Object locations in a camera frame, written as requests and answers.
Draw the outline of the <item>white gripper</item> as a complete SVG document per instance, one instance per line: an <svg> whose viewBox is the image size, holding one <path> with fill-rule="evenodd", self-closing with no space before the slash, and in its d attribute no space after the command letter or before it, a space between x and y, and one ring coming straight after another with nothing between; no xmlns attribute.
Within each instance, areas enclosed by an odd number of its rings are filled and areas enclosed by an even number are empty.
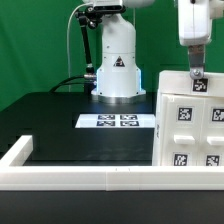
<svg viewBox="0 0 224 224"><path fill-rule="evenodd" d="M204 45L211 41L210 0L178 0L178 28L180 44L189 46L190 77L202 79L205 70Z"/></svg>

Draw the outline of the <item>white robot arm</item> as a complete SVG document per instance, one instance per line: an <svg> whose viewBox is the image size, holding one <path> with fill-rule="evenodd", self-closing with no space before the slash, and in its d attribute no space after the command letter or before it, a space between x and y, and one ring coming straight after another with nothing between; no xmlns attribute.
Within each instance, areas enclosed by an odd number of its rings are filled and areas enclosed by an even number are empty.
<svg viewBox="0 0 224 224"><path fill-rule="evenodd" d="M136 65L136 30L122 17L127 8L142 8L155 0L83 0L86 17L102 24L102 64L96 72L93 98L108 103L131 103L146 95ZM204 76L205 45L212 27L211 0L178 0L180 44L188 48L190 77Z"/></svg>

